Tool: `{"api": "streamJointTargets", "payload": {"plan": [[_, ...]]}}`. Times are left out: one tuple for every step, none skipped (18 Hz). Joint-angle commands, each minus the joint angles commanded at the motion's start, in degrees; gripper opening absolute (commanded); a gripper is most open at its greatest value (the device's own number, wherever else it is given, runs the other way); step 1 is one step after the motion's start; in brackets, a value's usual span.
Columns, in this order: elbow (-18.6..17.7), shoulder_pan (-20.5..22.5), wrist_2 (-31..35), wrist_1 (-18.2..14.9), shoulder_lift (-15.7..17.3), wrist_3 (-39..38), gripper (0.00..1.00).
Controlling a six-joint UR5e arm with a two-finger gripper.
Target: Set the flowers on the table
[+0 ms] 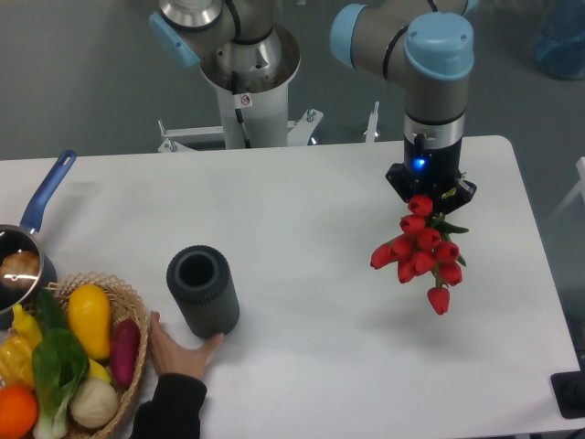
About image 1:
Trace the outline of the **person's bare hand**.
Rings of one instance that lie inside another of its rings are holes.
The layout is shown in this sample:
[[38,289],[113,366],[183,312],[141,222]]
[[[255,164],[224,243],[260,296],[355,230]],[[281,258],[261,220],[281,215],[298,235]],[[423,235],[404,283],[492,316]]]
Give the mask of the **person's bare hand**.
[[154,370],[159,377],[169,374],[184,375],[203,380],[207,363],[224,339],[219,333],[207,340],[200,348],[179,345],[163,329],[160,314],[150,313],[149,343]]

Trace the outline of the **black sleeved forearm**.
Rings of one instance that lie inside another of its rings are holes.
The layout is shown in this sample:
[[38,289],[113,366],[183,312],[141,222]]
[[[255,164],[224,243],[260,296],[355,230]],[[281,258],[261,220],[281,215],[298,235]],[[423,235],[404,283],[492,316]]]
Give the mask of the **black sleeved forearm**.
[[201,380],[177,373],[160,376],[153,398],[136,411],[130,438],[199,438],[206,396]]

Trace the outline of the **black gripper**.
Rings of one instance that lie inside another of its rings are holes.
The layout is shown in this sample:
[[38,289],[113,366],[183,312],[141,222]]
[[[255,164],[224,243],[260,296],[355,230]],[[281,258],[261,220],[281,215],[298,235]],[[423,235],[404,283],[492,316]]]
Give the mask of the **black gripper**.
[[405,138],[403,162],[391,165],[386,180],[406,203],[416,195],[426,195],[434,213],[454,212],[476,192],[476,185],[459,168],[462,142],[460,138],[446,147],[430,149],[431,141],[424,135],[416,135],[412,141]]

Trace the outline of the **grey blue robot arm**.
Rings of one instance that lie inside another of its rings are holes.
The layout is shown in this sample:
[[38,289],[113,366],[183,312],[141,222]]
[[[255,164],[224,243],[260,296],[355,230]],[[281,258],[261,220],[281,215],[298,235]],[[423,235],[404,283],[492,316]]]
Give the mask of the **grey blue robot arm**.
[[[386,178],[400,198],[431,198],[441,214],[470,202],[476,187],[459,168],[473,68],[470,1],[387,1],[345,6],[329,45],[349,68],[406,93],[404,158]],[[163,1],[149,27],[178,64],[201,68],[217,92],[229,149],[286,146],[288,85],[300,65],[292,33],[271,1]]]

